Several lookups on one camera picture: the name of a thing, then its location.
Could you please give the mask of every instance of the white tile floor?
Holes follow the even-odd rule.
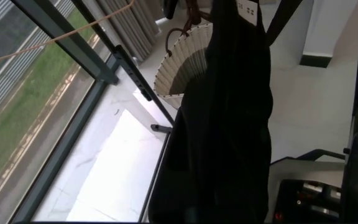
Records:
[[[139,66],[151,86],[165,55],[167,31],[184,21],[184,15],[159,21],[154,51]],[[170,45],[178,35],[173,34]],[[327,69],[286,66],[273,59],[273,161],[316,148],[341,152],[347,146],[357,54],[358,6]],[[121,83],[106,90],[34,220],[137,221],[164,139],[150,125],[169,123],[122,70],[118,76]],[[176,111],[163,104],[175,117]]]

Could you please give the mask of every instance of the rope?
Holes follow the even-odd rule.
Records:
[[[9,55],[2,56],[2,57],[0,57],[0,60],[4,60],[4,59],[7,59],[7,58],[10,58],[10,57],[19,55],[19,54],[23,54],[24,52],[28,52],[28,51],[30,51],[30,50],[37,49],[37,48],[39,48],[39,47],[41,47],[41,46],[48,45],[48,44],[52,44],[52,43],[54,43],[54,42],[56,42],[56,41],[58,41],[58,40],[62,40],[62,39],[65,38],[65,37],[68,37],[68,36],[70,36],[70,35],[76,34],[76,33],[78,33],[78,32],[81,31],[81,30],[84,30],[84,29],[86,29],[86,28],[89,28],[89,27],[91,27],[91,26],[93,26],[93,25],[95,25],[95,24],[98,24],[98,23],[101,22],[101,21],[105,21],[106,19],[109,19],[110,17],[115,16],[116,14],[118,14],[118,13],[120,13],[120,12],[122,12],[122,11],[125,11],[126,9],[129,9],[130,7],[133,6],[134,3],[135,3],[135,0],[132,0],[131,3],[129,3],[127,6],[124,6],[124,7],[118,9],[117,11],[115,11],[115,12],[113,12],[113,13],[111,13],[111,14],[108,14],[107,16],[104,16],[103,18],[98,19],[97,21],[91,22],[90,24],[88,24],[88,25],[86,25],[86,26],[80,27],[80,28],[78,28],[78,29],[76,29],[76,30],[73,30],[73,31],[71,31],[71,32],[68,32],[68,33],[66,33],[66,34],[63,34],[63,35],[58,36],[58,37],[56,37],[56,38],[53,38],[52,40],[48,40],[48,41],[46,41],[46,42],[44,42],[44,43],[42,43],[42,44],[35,45],[35,46],[33,46],[33,47],[29,47],[28,49],[24,49],[24,50],[15,52],[15,53],[13,53],[13,54],[9,54]]]

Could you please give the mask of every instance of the white label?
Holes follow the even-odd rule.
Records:
[[[256,26],[258,21],[258,4],[249,0],[237,0],[237,10],[241,17]]]

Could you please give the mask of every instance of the woven basket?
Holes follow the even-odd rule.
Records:
[[[190,29],[182,35],[166,54],[158,68],[154,91],[169,105],[179,109],[187,83],[206,71],[205,50],[211,40],[212,23]]]

